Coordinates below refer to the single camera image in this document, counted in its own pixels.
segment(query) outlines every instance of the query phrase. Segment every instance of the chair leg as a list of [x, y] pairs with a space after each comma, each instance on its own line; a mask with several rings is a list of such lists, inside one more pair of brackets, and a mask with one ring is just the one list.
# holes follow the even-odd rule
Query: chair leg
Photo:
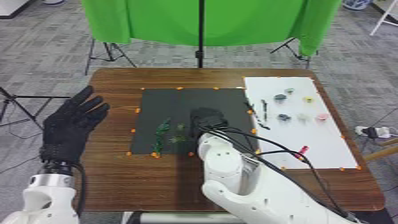
[[379, 22], [377, 22], [375, 29], [374, 29], [374, 31], [372, 31], [372, 33], [370, 33], [372, 36], [375, 35], [375, 32], [377, 32], [379, 27], [381, 27], [381, 25], [382, 25], [382, 23], [384, 23], [386, 17], [388, 17], [388, 15], [390, 15], [390, 13], [391, 13], [391, 10], [393, 10], [393, 8], [395, 8], [397, 3], [398, 3], [398, 0], [395, 0], [395, 2], [391, 3], [391, 6], [390, 6], [390, 8], [388, 8], [388, 11], [386, 11], [386, 13], [384, 13], [384, 15], [382, 15], [382, 18], [381, 18]]
[[381, 146], [388, 146], [398, 143], [398, 138], [391, 139], [390, 141], [381, 143]]
[[370, 160], [381, 159], [382, 157], [390, 156], [395, 153], [398, 153], [398, 146], [366, 155], [365, 160], [370, 161]]

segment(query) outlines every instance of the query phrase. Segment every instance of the white paper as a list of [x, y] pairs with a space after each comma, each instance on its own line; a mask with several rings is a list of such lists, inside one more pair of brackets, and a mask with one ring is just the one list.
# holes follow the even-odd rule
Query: white paper
[[[317, 119], [320, 114], [329, 114], [327, 106], [322, 96], [317, 92], [317, 87], [311, 78], [306, 77], [247, 77], [247, 98], [254, 104], [260, 119], [263, 121], [263, 104], [262, 99], [269, 103], [267, 109], [267, 126], [265, 130], [254, 121], [258, 129], [258, 136], [281, 143], [294, 151], [301, 151], [308, 146], [306, 157], [313, 163], [315, 168], [356, 168], [358, 162], [352, 151], [342, 138], [340, 128], [333, 116], [326, 121]], [[294, 88], [292, 95], [286, 94], [286, 89]], [[274, 100], [278, 94], [285, 94], [288, 99], [279, 103]], [[313, 103], [308, 103], [304, 97], [313, 97]], [[278, 116], [286, 114], [292, 117], [290, 121], [281, 121]], [[310, 117], [308, 122], [302, 122], [297, 115], [304, 114]], [[260, 149], [263, 152], [281, 150], [270, 143], [260, 141]], [[263, 158], [274, 163], [276, 166], [286, 169], [308, 168], [308, 165], [288, 154], [263, 155]]]

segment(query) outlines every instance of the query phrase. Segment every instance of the black wire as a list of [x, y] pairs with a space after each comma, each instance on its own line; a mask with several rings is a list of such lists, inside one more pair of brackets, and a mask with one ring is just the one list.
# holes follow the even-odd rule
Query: black wire
[[[230, 138], [228, 136], [221, 136], [219, 134], [224, 134], [223, 132], [215, 132], [217, 130], [212, 130], [212, 129], [203, 129], [203, 131], [207, 132], [207, 133], [210, 133], [210, 134], [214, 134], [217, 137], [221, 137], [226, 141], [230, 141], [231, 143], [240, 143], [233, 138]], [[281, 147], [285, 148], [285, 153], [294, 153], [295, 151], [292, 151], [283, 145], [281, 145]], [[295, 181], [295, 179], [288, 176], [288, 174], [283, 172], [283, 170], [276, 167], [276, 165], [256, 155], [256, 153], [253, 153], [251, 152], [251, 150], [246, 148], [246, 151], [247, 151], [247, 153], [251, 153], [251, 155], [258, 158], [258, 160], [263, 162], [263, 164], [269, 166], [269, 168], [288, 178], [288, 180], [297, 184], [297, 186], [302, 188], [302, 190], [304, 190], [304, 192], [308, 193], [308, 195], [311, 196], [311, 198], [315, 199], [315, 201], [343, 216], [343, 217], [347, 217], [347, 212], [345, 212], [345, 210], [342, 209], [342, 207], [340, 207], [340, 205], [338, 205], [338, 203], [336, 203], [336, 201], [334, 201], [334, 199], [333, 199], [333, 196], [331, 196], [331, 193], [329, 193], [329, 191], [327, 191], [327, 188], [326, 188], [326, 186], [324, 186], [324, 182], [322, 182], [322, 180], [320, 180], [320, 176], [318, 176], [318, 173], [317, 173], [317, 171], [315, 171], [315, 168], [313, 168], [313, 165], [311, 165], [311, 163], [310, 163], [310, 160], [308, 160], [308, 158], [306, 158], [306, 156], [299, 153], [299, 152], [295, 152], [297, 154], [301, 154], [301, 156], [302, 156], [302, 158], [304, 158], [304, 161], [308, 161], [308, 165], [310, 165], [310, 168], [311, 168], [311, 172], [313, 172], [313, 175], [315, 175], [315, 178], [317, 178], [317, 181], [318, 181], [318, 184], [320, 184], [320, 186], [322, 186], [322, 190], [324, 190], [324, 192], [326, 192], [326, 195], [327, 195], [327, 197], [329, 197], [329, 200], [331, 200], [331, 202], [333, 202], [333, 204], [334, 204], [334, 207], [336, 207], [336, 209], [334, 208], [331, 208], [329, 206], [327, 206], [327, 204], [322, 202], [322, 200], [318, 199], [318, 197], [313, 195], [313, 193], [308, 191], [308, 189], [306, 189], [306, 187], [301, 185], [301, 183]]]
[[377, 124], [379, 124], [379, 122], [384, 120], [384, 118], [395, 113], [395, 111], [398, 110], [398, 107], [391, 110], [391, 112], [384, 115], [384, 117], [377, 120], [377, 122], [375, 122], [375, 124], [370, 126], [370, 127], [374, 127]]
[[39, 156], [34, 158], [27, 159], [20, 164], [16, 164], [13, 167], [9, 167], [6, 170], [0, 171], [0, 174], [4, 174], [8, 171], [11, 171], [15, 168], [18, 168], [29, 161], [36, 160]]
[[247, 137], [247, 136], [246, 136], [246, 141], [247, 141], [249, 148], [251, 148], [251, 150], [253, 150], [253, 152], [254, 152], [256, 150], [254, 150], [254, 147], [253, 147], [253, 142], [251, 142], [251, 140], [249, 140], [249, 137]]
[[382, 192], [393, 191], [397, 188], [398, 188], [398, 186], [395, 186], [391, 189], [388, 189], [388, 190], [382, 191]]
[[36, 136], [39, 136], [43, 133], [39, 132], [38, 134], [27, 136], [27, 137], [25, 137], [25, 136], [20, 136], [18, 134], [15, 134], [13, 129], [11, 129], [11, 126], [15, 125], [15, 124], [11, 124], [11, 116], [13, 116], [15, 112], [16, 112], [16, 104], [15, 104], [15, 102], [13, 102], [13, 106], [15, 106], [15, 108], [13, 108], [11, 114], [9, 114], [9, 116], [8, 116], [8, 122], [9, 122], [9, 134], [11, 134], [16, 138], [27, 140], [27, 139], [34, 138]]
[[368, 142], [370, 142], [370, 138], [366, 138], [366, 140], [365, 140], [365, 144], [363, 144], [363, 147], [361, 147], [361, 150], [359, 150], [361, 152], [365, 152]]
[[80, 178], [82, 178], [79, 209], [77, 209], [79, 217], [82, 217], [84, 206], [86, 206], [86, 197], [87, 197], [87, 175], [86, 175], [86, 170], [84, 170], [82, 164], [73, 164], [71, 166], [77, 168], [77, 170], [80, 172]]

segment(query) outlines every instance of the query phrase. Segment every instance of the small component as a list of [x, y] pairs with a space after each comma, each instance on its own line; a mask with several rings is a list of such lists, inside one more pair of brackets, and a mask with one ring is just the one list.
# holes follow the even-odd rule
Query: small component
[[155, 136], [157, 136], [157, 142], [153, 144], [153, 154], [151, 155], [159, 155], [159, 157], [155, 157], [157, 159], [160, 158], [160, 153], [162, 153], [162, 150], [164, 150], [164, 136], [166, 136], [166, 132], [171, 130], [171, 118], [167, 118], [164, 120], [164, 123], [159, 125], [159, 128], [157, 128], [157, 133], [155, 133]]
[[178, 131], [183, 131], [183, 129], [185, 129], [185, 123], [180, 123], [178, 124]]
[[331, 117], [329, 114], [320, 114], [320, 115], [317, 116], [317, 119], [318, 119], [320, 121], [326, 121], [329, 117]]
[[276, 96], [274, 96], [274, 99], [278, 100], [278, 101], [283, 101], [283, 100], [286, 100], [286, 95], [285, 94], [278, 94]]
[[285, 90], [285, 92], [292, 95], [294, 92], [295, 92], [295, 88], [288, 88], [288, 89]]
[[169, 141], [171, 141], [171, 144], [176, 144], [180, 142], [185, 142], [187, 138], [185, 138], [185, 136], [178, 135], [169, 139]]
[[[304, 145], [304, 147], [302, 147], [299, 153], [304, 155], [306, 152], [308, 152], [308, 150], [310, 150], [310, 147]], [[297, 158], [301, 161], [304, 161], [304, 157], [301, 156], [301, 154], [295, 154], [295, 158]]]
[[313, 102], [315, 102], [315, 98], [313, 98], [311, 96], [306, 96], [306, 97], [304, 97], [304, 101], [306, 101], [308, 103], [313, 103]]
[[281, 121], [288, 121], [292, 119], [290, 115], [286, 114], [279, 114], [278, 118]]
[[157, 158], [157, 159], [160, 159], [160, 153], [153, 152], [151, 153], [151, 157]]
[[267, 104], [265, 100], [262, 100], [262, 104], [263, 104], [265, 121], [267, 121], [267, 118], [269, 118], [269, 116], [267, 116], [267, 110], [269, 110], [267, 106], [269, 106], [269, 104]]
[[306, 114], [299, 114], [297, 119], [299, 119], [299, 121], [308, 122], [310, 116]]

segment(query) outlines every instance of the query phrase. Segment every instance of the black mat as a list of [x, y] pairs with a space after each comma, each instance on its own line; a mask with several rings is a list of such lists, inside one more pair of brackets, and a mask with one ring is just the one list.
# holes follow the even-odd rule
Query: black mat
[[[150, 154], [153, 152], [153, 144], [157, 142], [157, 128], [164, 121], [171, 118], [171, 130], [164, 136], [164, 154], [182, 154], [198, 151], [198, 142], [191, 139], [191, 111], [201, 107], [214, 108], [223, 111], [230, 126], [251, 133], [253, 121], [247, 115], [246, 93], [240, 89], [150, 89], [143, 94], [141, 114], [135, 125], [135, 135], [132, 152], [135, 154]], [[185, 125], [183, 132], [178, 132], [178, 125]], [[173, 143], [173, 137], [183, 135], [185, 140]], [[233, 135], [235, 139], [249, 146], [246, 138]]]

